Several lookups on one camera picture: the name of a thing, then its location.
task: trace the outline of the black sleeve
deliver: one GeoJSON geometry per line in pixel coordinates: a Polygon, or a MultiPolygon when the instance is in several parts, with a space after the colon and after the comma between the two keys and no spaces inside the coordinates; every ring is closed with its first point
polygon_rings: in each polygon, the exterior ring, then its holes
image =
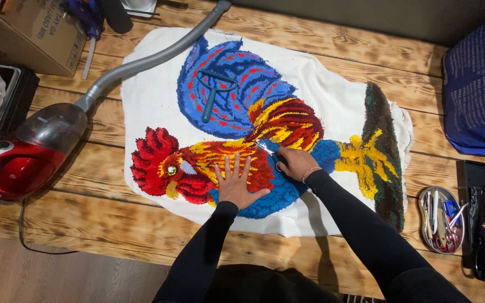
{"type": "Polygon", "coordinates": [[[173,262],[153,302],[203,301],[218,266],[227,231],[238,213],[239,208],[235,204],[229,201],[218,203],[209,220],[173,262]]]}
{"type": "Polygon", "coordinates": [[[421,288],[417,293],[424,293],[427,295],[426,298],[433,298],[431,302],[442,301],[443,292],[447,292],[447,295],[454,299],[448,300],[449,302],[469,302],[456,287],[436,272],[392,225],[343,189],[325,170],[320,169],[311,173],[306,179],[306,184],[330,212],[342,236],[374,276],[388,302],[405,301],[405,292],[408,288],[400,286],[412,286],[416,283],[420,283],[421,286],[435,285],[432,281],[440,283],[439,292],[430,287],[421,288]],[[413,274],[412,270],[418,268],[424,268],[419,270],[423,274],[413,274]],[[407,276],[411,279],[410,283],[404,280],[407,276]]]}

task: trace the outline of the handheld vacuum cleaner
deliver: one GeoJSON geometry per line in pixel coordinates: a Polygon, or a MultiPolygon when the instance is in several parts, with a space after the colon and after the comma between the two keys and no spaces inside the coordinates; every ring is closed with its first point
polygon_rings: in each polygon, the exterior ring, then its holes
{"type": "Polygon", "coordinates": [[[0,141],[0,200],[19,201],[52,178],[75,148],[87,125],[87,112],[118,79],[162,64],[188,49],[231,6],[220,0],[214,9],[175,44],[120,65],[99,77],[74,104],[47,106],[28,118],[7,140],[0,141]]]}

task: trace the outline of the rooster eye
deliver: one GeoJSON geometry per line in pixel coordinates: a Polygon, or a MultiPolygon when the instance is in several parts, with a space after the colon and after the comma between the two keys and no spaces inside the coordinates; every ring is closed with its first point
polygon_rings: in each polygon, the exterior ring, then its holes
{"type": "Polygon", "coordinates": [[[173,165],[168,167],[168,175],[173,176],[175,174],[177,174],[177,167],[175,167],[173,165]]]}

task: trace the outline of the rooster rug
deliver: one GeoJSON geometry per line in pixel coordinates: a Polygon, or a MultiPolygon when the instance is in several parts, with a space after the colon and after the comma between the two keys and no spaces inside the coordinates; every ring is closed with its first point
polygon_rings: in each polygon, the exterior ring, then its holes
{"type": "MultiPolygon", "coordinates": [[[[124,62],[188,31],[154,30],[124,62]]],[[[274,168],[254,143],[259,139],[308,151],[341,186],[403,229],[412,124],[374,83],[349,82],[306,53],[209,30],[177,57],[125,79],[121,96],[125,181],[174,214],[203,224],[218,203],[214,165],[224,170],[224,156],[240,153],[252,157],[248,190],[271,193],[241,210],[232,230],[340,234],[319,199],[274,168]]]]}

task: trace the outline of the rooster body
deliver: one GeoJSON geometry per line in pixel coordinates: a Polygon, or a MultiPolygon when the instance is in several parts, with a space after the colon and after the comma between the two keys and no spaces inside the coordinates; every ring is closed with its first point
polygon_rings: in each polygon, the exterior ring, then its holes
{"type": "Polygon", "coordinates": [[[308,188],[276,171],[271,156],[254,143],[258,139],[269,140],[273,146],[306,150],[328,173],[335,168],[359,173],[361,191],[369,198],[377,192],[375,176],[386,180],[388,175],[398,176],[387,155],[374,148],[380,129],[365,127],[370,133],[364,140],[360,136],[353,136],[347,143],[324,140],[320,119],[293,94],[296,88],[282,81],[261,57],[241,51],[242,44],[242,40],[229,41],[208,48],[202,37],[192,47],[177,81],[179,109],[194,127],[221,140],[180,148],[167,129],[148,127],[145,137],[136,139],[138,149],[132,153],[131,166],[134,181],[144,192],[173,199],[182,196],[192,204],[216,206],[214,165],[223,172],[224,157],[239,153],[241,158],[252,157],[248,190],[268,188],[272,192],[241,210],[239,216],[265,218],[291,205],[308,188]],[[201,121],[210,93],[208,86],[225,88],[229,84],[204,77],[200,69],[237,83],[233,90],[217,92],[209,123],[201,121]]]}

